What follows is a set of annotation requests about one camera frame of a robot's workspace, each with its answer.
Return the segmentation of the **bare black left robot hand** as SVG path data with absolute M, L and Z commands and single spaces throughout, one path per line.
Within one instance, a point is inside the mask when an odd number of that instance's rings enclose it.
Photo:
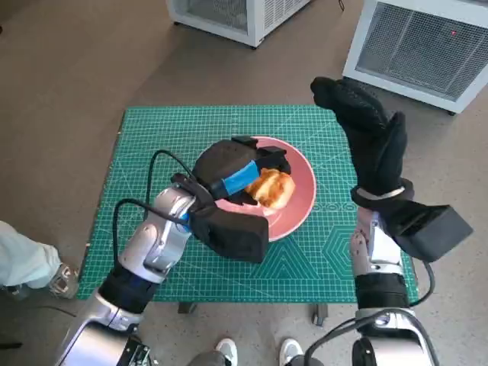
M 246 187 L 261 176 L 262 169 L 291 173 L 286 154 L 285 149 L 277 146 L 259 147 L 253 136 L 233 136 L 203 151 L 192 174 L 215 201 L 224 199 L 255 206 L 257 201 L 245 191 Z

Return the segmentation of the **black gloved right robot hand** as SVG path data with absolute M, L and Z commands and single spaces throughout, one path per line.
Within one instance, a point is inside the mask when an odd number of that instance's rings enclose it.
M 315 104 L 333 111 L 345 132 L 358 187 L 378 197 L 403 188 L 405 115 L 389 117 L 378 99 L 347 79 L 316 77 L 310 89 Z

